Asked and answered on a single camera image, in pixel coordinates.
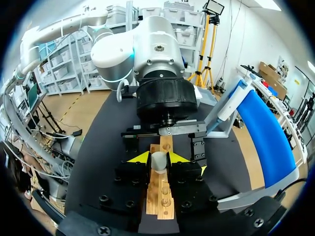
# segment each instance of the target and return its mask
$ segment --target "cardboard box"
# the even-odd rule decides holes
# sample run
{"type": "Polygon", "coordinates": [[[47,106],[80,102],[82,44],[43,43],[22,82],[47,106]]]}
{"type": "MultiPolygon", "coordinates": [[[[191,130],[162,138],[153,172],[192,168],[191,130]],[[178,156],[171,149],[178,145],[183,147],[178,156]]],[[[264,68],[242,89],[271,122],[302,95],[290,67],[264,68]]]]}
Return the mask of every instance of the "cardboard box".
{"type": "Polygon", "coordinates": [[[274,71],[271,67],[269,67],[262,61],[259,64],[259,70],[271,76],[274,80],[278,80],[280,78],[280,75],[276,71],[274,71]]]}
{"type": "Polygon", "coordinates": [[[286,88],[278,81],[275,80],[272,76],[264,73],[263,71],[259,71],[262,78],[278,93],[277,98],[280,100],[284,100],[286,96],[286,88]]]}

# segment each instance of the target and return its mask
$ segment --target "black cable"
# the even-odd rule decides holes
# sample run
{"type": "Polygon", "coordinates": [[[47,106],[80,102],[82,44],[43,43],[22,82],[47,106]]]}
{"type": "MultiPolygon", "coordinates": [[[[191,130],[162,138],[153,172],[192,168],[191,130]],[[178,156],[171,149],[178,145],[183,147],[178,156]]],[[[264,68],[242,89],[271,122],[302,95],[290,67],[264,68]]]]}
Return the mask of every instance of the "black cable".
{"type": "Polygon", "coordinates": [[[289,189],[290,187],[292,187],[293,185],[295,185],[295,184],[297,184],[297,183],[300,183],[300,182],[306,182],[307,181],[307,179],[306,178],[300,178],[300,179],[298,179],[298,180],[296,180],[296,181],[294,181],[294,182],[292,182],[291,184],[289,184],[287,187],[285,187],[284,189],[280,189],[278,192],[277,192],[277,194],[274,196],[274,199],[279,199],[279,198],[281,198],[281,196],[283,196],[283,193],[287,190],[287,189],[289,189]]]}

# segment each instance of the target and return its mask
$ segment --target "red object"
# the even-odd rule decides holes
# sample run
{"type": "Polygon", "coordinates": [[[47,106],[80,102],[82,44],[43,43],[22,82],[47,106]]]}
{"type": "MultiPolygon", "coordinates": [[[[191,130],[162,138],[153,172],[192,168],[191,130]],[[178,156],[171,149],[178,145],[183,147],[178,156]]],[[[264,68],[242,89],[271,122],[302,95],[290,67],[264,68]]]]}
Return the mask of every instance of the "red object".
{"type": "Polygon", "coordinates": [[[262,84],[265,85],[266,88],[269,86],[269,84],[266,81],[262,82],[262,84]]]}

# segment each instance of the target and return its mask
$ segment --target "computer monitor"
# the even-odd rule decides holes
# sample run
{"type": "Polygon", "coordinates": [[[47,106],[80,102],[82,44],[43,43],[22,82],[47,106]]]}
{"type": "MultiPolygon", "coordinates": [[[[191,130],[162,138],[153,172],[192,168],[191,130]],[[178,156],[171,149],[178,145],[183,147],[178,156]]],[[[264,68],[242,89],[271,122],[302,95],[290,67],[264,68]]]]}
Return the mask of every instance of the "computer monitor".
{"type": "Polygon", "coordinates": [[[38,95],[37,95],[37,84],[34,84],[33,87],[28,92],[28,100],[29,100],[29,106],[30,111],[33,110],[36,102],[38,101],[38,95]]]}

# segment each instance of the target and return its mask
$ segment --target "bolt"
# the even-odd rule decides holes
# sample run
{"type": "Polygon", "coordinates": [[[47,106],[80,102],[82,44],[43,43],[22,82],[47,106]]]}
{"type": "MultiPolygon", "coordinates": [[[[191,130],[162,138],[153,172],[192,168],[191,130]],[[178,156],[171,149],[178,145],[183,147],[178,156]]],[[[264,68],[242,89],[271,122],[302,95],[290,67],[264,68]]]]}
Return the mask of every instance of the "bolt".
{"type": "Polygon", "coordinates": [[[196,178],[196,181],[202,182],[202,181],[203,181],[202,176],[198,176],[198,177],[196,178]]]}
{"type": "Polygon", "coordinates": [[[97,229],[97,232],[99,235],[102,235],[102,236],[108,236],[110,235],[110,229],[106,226],[102,226],[102,227],[99,227],[97,229]]]}
{"type": "Polygon", "coordinates": [[[217,197],[215,196],[215,195],[211,195],[210,197],[209,197],[209,201],[210,202],[215,202],[217,200],[217,197]]]}
{"type": "Polygon", "coordinates": [[[251,208],[247,208],[247,209],[244,211],[244,214],[245,214],[245,216],[252,216],[252,215],[254,215],[254,211],[253,211],[253,209],[251,209],[251,208]]]}
{"type": "Polygon", "coordinates": [[[182,207],[183,208],[190,208],[192,206],[191,202],[190,201],[184,201],[182,203],[182,207]]]}
{"type": "Polygon", "coordinates": [[[106,195],[102,195],[99,197],[99,201],[102,203],[106,203],[109,201],[109,198],[106,195]]]}
{"type": "Polygon", "coordinates": [[[134,201],[128,201],[128,202],[126,203],[126,207],[128,207],[128,208],[134,207],[134,201]]]}
{"type": "Polygon", "coordinates": [[[182,178],[177,181],[178,183],[185,183],[186,181],[182,178]]]}
{"type": "Polygon", "coordinates": [[[254,221],[254,227],[260,228],[264,224],[264,220],[261,218],[258,218],[254,221]]]}
{"type": "Polygon", "coordinates": [[[135,179],[132,180],[132,183],[133,184],[138,184],[138,183],[140,183],[140,181],[139,181],[139,179],[135,178],[135,179]]]}

